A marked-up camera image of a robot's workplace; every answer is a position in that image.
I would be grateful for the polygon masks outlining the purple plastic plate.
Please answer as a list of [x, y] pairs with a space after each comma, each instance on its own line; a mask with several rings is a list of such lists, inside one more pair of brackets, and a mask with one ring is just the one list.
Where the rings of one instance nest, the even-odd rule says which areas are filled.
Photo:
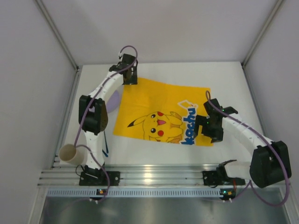
[[114, 111], [120, 104], [121, 97], [118, 91], [115, 91], [106, 104], [107, 113]]

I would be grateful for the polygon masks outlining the yellow pikachu cloth placemat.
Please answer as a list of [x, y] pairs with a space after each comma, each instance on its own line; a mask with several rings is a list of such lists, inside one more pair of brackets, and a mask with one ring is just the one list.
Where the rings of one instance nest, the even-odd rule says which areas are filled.
[[114, 135], [210, 147], [213, 144], [209, 137], [194, 137], [196, 116], [207, 116], [204, 103], [209, 90], [145, 78], [140, 78], [136, 85], [125, 85]]

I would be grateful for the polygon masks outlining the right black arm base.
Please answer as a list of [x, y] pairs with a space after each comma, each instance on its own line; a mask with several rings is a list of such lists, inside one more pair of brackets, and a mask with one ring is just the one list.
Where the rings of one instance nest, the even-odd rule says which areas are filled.
[[227, 176], [225, 171], [225, 165], [231, 163], [236, 160], [228, 160], [223, 163], [220, 163], [216, 170], [212, 171], [203, 171], [203, 182], [205, 186], [209, 186], [211, 188], [216, 188], [222, 185], [245, 185], [245, 180], [241, 178], [231, 178]]

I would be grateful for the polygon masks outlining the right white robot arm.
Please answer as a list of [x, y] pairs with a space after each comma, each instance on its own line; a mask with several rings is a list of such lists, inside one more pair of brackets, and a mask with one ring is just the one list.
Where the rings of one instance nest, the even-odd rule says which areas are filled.
[[245, 123], [233, 107], [222, 107], [217, 99], [204, 103], [207, 116], [197, 115], [194, 137], [199, 134], [211, 143], [221, 142], [230, 133], [251, 155], [250, 162], [228, 160], [217, 171], [225, 180], [251, 180], [260, 188], [289, 179], [292, 175], [288, 147], [283, 141], [273, 141]]

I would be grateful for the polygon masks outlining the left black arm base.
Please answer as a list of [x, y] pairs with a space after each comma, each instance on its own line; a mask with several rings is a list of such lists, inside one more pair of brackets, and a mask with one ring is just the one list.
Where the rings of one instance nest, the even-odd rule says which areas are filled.
[[120, 182], [119, 171], [107, 171], [102, 169], [89, 168], [87, 165], [83, 167], [83, 171], [80, 174], [79, 186], [118, 186]]

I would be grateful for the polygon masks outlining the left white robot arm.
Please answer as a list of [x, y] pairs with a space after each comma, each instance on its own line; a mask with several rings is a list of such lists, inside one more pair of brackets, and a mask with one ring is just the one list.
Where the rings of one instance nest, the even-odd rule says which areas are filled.
[[120, 54], [120, 61], [112, 65], [104, 80], [89, 95], [79, 98], [79, 131], [83, 131], [87, 158], [79, 182], [82, 186], [109, 184], [103, 166], [108, 157], [105, 128], [108, 124], [107, 102], [123, 84], [137, 83], [137, 57]]

